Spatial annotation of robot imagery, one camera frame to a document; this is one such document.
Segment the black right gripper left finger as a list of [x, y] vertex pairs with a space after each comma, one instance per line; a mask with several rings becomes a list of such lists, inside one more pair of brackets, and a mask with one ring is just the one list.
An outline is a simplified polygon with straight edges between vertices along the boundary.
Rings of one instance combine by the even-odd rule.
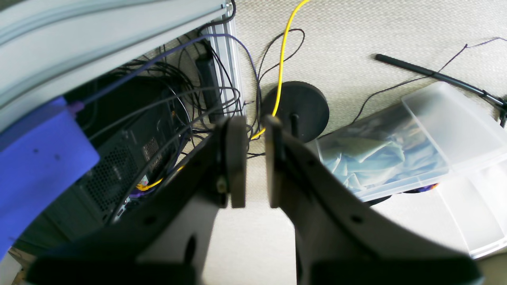
[[118, 222], [40, 256], [31, 285], [199, 285], [220, 209], [246, 205], [246, 119], [219, 122], [155, 195]]

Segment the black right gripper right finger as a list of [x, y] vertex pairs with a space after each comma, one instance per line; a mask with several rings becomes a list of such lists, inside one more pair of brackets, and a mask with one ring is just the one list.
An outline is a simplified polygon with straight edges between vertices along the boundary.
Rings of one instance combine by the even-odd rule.
[[481, 285], [467, 255], [387, 219], [350, 193], [304, 146], [265, 117], [268, 193], [295, 229], [299, 285]]

